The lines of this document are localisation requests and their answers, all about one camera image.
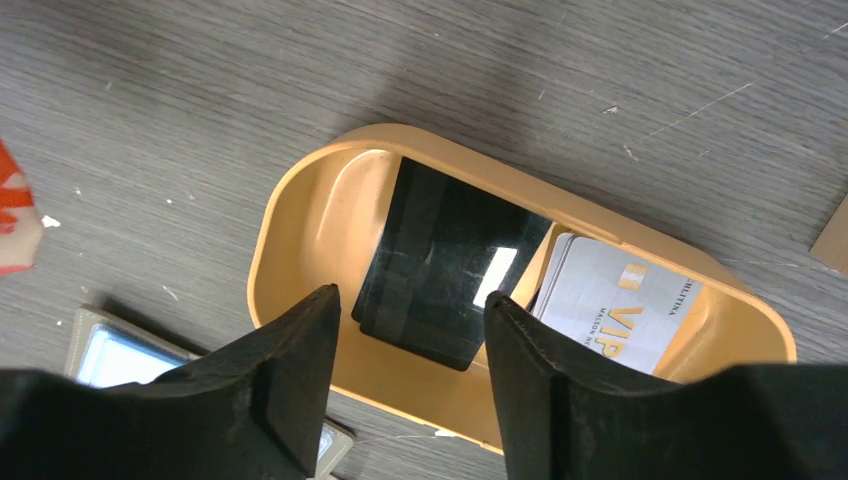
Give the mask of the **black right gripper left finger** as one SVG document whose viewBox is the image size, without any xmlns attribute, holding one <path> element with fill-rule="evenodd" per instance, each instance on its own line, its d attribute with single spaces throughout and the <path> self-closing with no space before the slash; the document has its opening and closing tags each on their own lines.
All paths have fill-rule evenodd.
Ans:
<svg viewBox="0 0 848 480">
<path fill-rule="evenodd" d="M 1 373 L 5 479 L 307 479 L 340 324 L 321 286 L 277 319 L 147 384 Z"/>
</svg>

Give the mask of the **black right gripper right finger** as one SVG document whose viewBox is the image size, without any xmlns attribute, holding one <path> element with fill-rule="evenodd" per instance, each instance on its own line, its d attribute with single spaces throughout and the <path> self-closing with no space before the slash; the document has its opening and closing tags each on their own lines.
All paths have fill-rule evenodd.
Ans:
<svg viewBox="0 0 848 480">
<path fill-rule="evenodd" d="M 847 369 L 737 365 L 677 384 L 490 294 L 484 336 L 512 479 L 843 479 Z"/>
</svg>

